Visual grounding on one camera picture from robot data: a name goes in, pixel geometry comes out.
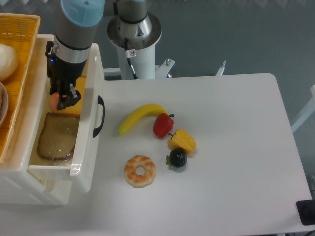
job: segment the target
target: toy donut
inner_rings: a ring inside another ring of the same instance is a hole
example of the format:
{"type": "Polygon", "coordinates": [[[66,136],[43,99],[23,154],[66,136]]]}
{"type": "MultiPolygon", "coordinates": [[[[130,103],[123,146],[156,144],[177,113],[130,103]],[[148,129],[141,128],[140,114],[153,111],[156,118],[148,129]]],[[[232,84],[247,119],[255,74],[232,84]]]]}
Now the toy donut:
{"type": "Polygon", "coordinates": [[[134,188],[142,188],[144,186],[152,183],[156,175],[156,166],[153,161],[143,155],[136,155],[127,161],[124,169],[124,176],[126,181],[134,188]],[[138,167],[143,167],[145,173],[143,175],[138,175],[136,169],[138,167]]]}

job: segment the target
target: red bell pepper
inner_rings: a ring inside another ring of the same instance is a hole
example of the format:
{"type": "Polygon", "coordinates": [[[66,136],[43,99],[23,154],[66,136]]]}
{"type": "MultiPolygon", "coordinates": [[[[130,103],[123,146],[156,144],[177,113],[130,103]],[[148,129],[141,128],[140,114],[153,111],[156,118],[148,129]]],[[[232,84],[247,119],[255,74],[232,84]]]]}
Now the red bell pepper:
{"type": "Polygon", "coordinates": [[[163,138],[173,128],[174,121],[171,117],[174,117],[174,114],[162,113],[157,117],[153,125],[153,132],[156,136],[163,138]]]}

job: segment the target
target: blue cap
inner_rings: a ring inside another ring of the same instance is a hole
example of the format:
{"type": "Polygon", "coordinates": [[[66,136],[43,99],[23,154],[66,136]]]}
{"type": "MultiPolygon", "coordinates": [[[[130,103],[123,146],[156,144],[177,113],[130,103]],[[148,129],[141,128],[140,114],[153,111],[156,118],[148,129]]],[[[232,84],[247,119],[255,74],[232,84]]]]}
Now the blue cap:
{"type": "Polygon", "coordinates": [[[61,0],[64,15],[74,24],[91,27],[103,17],[105,0],[61,0]]]}

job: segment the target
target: toy pepper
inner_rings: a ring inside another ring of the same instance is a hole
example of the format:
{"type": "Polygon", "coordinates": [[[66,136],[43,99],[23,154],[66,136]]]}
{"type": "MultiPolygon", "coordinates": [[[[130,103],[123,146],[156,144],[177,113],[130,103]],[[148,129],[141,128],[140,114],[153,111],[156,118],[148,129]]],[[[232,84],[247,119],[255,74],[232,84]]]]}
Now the toy pepper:
{"type": "Polygon", "coordinates": [[[157,117],[153,125],[153,132],[156,136],[163,138],[169,131],[171,131],[174,125],[174,121],[171,117],[174,117],[174,114],[168,115],[166,113],[162,113],[157,117]]]}
{"type": "Polygon", "coordinates": [[[183,129],[177,129],[172,138],[167,142],[171,150],[183,148],[187,154],[192,154],[197,144],[193,137],[183,129]]]}

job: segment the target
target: gray floor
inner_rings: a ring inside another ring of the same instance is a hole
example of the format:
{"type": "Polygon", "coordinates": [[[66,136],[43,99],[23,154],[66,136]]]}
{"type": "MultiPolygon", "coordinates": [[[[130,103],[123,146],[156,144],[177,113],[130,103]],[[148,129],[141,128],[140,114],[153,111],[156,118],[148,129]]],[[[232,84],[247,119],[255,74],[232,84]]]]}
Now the gray floor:
{"type": "MultiPolygon", "coordinates": [[[[39,33],[54,34],[59,1],[10,0],[0,12],[41,16],[39,33]]],[[[272,73],[289,120],[312,97],[315,85],[315,1],[313,0],[154,0],[150,11],[162,24],[156,62],[176,61],[174,77],[272,73]]],[[[95,42],[104,68],[118,67],[103,17],[95,42]]],[[[315,115],[294,134],[305,174],[315,174],[315,115]]]]}

